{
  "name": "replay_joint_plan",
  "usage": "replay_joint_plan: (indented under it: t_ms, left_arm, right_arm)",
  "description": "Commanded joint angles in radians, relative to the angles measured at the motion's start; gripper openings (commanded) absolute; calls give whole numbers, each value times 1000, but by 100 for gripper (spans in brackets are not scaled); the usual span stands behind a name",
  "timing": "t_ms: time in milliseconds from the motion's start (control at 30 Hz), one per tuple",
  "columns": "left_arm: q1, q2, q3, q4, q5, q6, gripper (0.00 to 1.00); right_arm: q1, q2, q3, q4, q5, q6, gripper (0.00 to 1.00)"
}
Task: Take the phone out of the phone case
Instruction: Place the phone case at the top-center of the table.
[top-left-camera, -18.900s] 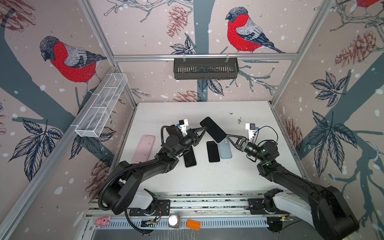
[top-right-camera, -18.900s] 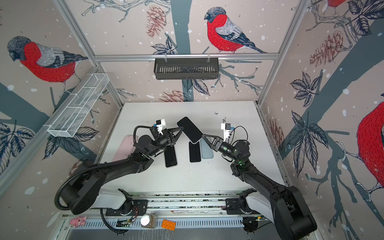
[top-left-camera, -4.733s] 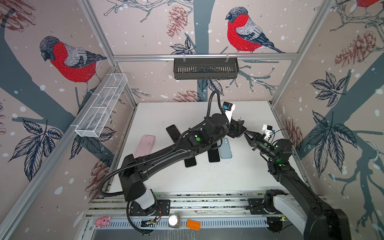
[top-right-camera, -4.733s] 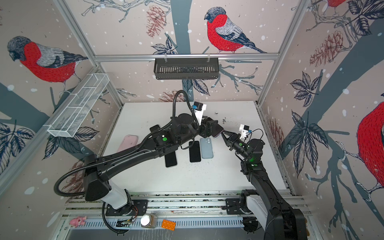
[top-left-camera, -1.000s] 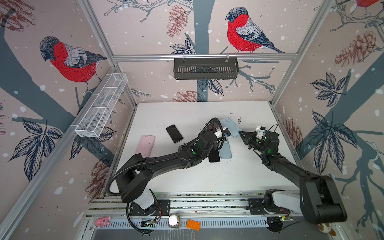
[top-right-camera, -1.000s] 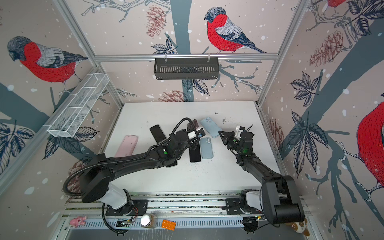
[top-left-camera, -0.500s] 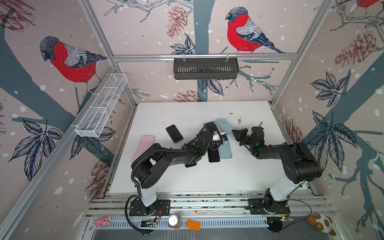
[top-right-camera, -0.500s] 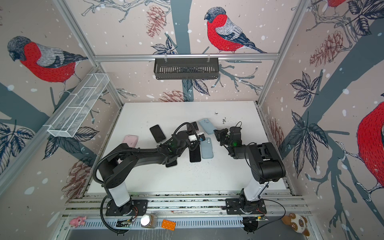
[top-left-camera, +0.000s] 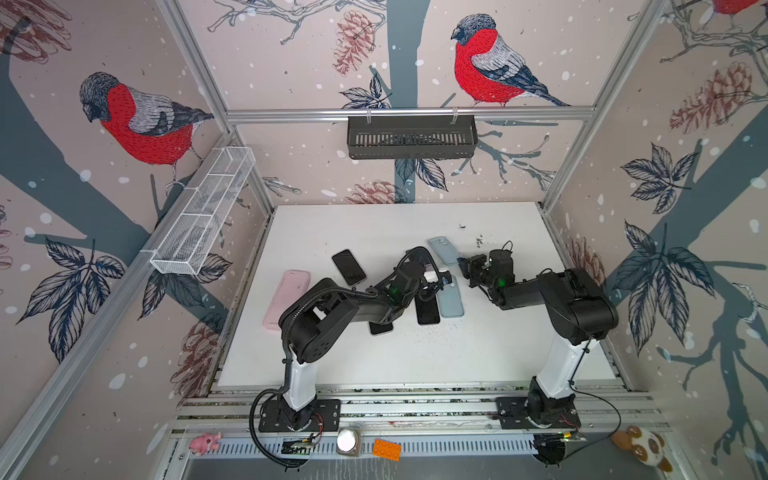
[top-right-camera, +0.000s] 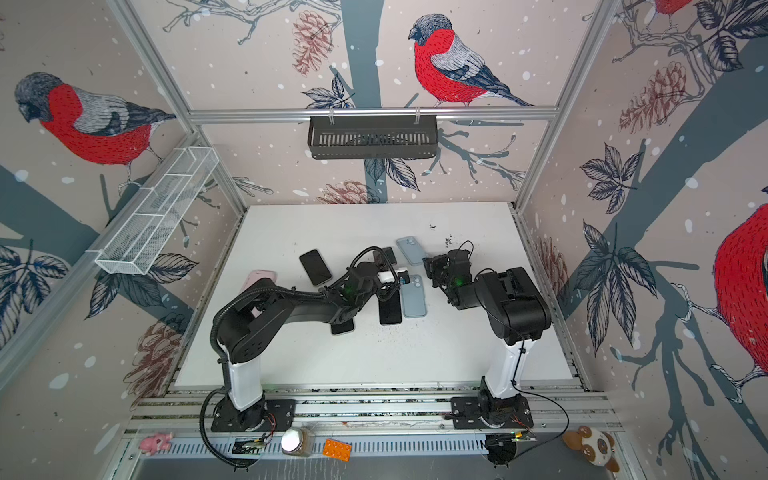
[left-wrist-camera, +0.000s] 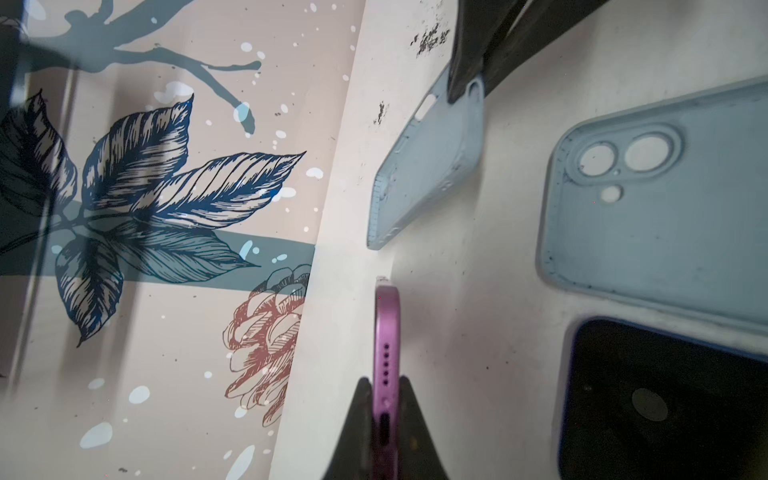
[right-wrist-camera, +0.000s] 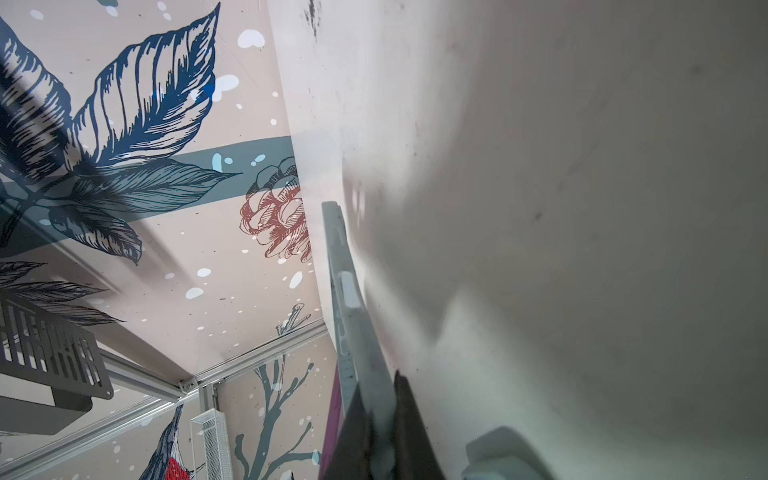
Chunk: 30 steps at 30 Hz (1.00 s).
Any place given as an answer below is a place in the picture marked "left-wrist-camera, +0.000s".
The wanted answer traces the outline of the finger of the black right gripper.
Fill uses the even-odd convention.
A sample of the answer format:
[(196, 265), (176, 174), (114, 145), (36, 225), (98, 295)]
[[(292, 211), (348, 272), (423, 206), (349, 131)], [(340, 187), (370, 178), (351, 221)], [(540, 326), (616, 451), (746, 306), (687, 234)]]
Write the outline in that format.
[(461, 98), (521, 12), (519, 0), (459, 0), (448, 77), (448, 103)]
[(602, 7), (607, 0), (531, 1), (483, 64), (489, 95), (515, 69)]

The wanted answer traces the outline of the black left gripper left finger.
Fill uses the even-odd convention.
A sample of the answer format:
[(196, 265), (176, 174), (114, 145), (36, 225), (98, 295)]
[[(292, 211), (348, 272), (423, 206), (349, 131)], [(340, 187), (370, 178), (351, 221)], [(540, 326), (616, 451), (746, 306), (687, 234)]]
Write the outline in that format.
[(373, 468), (373, 403), (368, 378), (358, 380), (323, 480), (369, 480)]

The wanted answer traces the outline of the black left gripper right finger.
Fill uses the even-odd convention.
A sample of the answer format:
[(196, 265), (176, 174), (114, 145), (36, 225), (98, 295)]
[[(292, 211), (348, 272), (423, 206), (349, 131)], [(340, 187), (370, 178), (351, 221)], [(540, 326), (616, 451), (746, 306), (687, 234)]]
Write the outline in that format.
[(448, 480), (416, 394), (406, 376), (399, 379), (398, 478)]

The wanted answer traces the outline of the large phone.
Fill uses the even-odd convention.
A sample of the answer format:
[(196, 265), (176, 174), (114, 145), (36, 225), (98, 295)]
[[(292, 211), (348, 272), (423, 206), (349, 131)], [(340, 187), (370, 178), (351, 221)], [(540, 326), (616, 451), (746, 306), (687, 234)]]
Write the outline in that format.
[(550, 156), (547, 283), (767, 331), (767, 81), (574, 125)]

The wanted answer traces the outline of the blue phone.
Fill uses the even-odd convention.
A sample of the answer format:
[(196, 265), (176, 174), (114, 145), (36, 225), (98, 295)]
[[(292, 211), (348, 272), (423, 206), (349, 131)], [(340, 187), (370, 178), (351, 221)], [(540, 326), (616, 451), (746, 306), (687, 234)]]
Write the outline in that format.
[(573, 331), (562, 479), (764, 479), (767, 358), (610, 317)]

